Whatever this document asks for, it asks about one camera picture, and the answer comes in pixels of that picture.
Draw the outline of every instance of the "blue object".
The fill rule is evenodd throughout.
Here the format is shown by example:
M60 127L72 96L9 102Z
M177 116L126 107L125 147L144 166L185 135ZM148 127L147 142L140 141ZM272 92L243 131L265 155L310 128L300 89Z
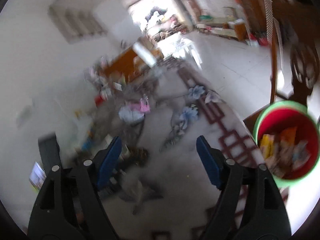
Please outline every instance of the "blue object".
M108 185L112 171L116 166L121 151L121 139L119 137L114 137L108 148L99 151L94 157L93 162L97 169L98 190L101 190Z
M197 138L196 148L211 184L220 189L222 186L221 172L223 169L220 160L212 156L212 148L203 136Z

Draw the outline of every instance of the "white tile floor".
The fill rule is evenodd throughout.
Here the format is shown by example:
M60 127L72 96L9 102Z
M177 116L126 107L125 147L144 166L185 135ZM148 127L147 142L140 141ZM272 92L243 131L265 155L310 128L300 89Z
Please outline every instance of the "white tile floor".
M267 47L253 48L236 40L196 31L185 37L194 42L206 78L242 119L270 102L271 58ZM285 83L281 92L288 95L292 91L289 47L284 48L283 73ZM314 87L308 106L311 115L317 119L320 86Z

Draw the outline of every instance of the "wall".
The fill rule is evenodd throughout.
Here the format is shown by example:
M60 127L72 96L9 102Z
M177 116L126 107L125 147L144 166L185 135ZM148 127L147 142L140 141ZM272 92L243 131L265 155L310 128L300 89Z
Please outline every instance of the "wall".
M40 159L37 138L55 130L64 144L74 131L72 123L62 128L70 121L53 91L68 90L98 57L118 54L108 37L68 44L47 15L53 1L8 0L0 14L0 199L20 227L28 225L36 199L28 177ZM39 118L18 130L16 113L32 98Z
M235 0L197 0L201 9L213 17L225 17L223 7L236 7Z

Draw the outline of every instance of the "yellow object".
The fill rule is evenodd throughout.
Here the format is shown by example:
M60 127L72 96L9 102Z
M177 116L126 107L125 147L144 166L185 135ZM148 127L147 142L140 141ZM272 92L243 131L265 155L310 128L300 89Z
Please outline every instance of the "yellow object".
M273 142L275 140L274 135L264 134L262 136L260 150L262 152L263 158L267 159L273 155Z
M289 145L294 145L297 127L290 127L280 133L280 141L285 141Z

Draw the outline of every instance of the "red bucket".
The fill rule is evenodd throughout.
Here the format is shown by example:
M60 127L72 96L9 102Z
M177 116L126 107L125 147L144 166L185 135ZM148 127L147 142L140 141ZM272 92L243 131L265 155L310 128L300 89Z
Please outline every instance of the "red bucket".
M278 187L288 187L301 181L319 161L319 129L308 115L307 108L299 103L281 101L269 106L257 119L253 137L258 144L264 134L280 133L289 127L297 127L295 144L301 140L308 141L306 148L310 158L304 166L284 178L274 175Z

